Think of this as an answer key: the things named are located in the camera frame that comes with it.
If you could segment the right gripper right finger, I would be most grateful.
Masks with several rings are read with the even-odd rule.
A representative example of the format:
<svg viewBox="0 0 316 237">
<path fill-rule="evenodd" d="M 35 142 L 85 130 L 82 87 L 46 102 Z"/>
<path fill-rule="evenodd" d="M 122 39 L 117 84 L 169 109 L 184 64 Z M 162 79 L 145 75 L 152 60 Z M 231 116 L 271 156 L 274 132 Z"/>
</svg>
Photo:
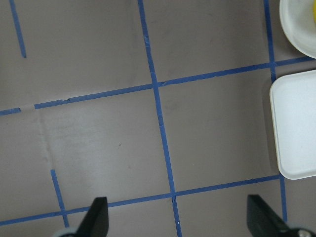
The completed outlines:
<svg viewBox="0 0 316 237">
<path fill-rule="evenodd" d="M 247 227 L 253 237 L 293 237 L 293 232 L 259 196 L 247 197 Z"/>
</svg>

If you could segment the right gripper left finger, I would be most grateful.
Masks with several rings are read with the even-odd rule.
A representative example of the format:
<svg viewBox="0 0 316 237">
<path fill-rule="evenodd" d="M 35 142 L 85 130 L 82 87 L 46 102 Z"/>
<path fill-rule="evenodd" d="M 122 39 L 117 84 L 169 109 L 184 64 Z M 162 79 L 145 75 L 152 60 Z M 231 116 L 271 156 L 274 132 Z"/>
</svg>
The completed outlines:
<svg viewBox="0 0 316 237">
<path fill-rule="evenodd" d="M 108 201 L 96 197 L 75 232 L 75 237 L 106 237 L 109 231 Z"/>
</svg>

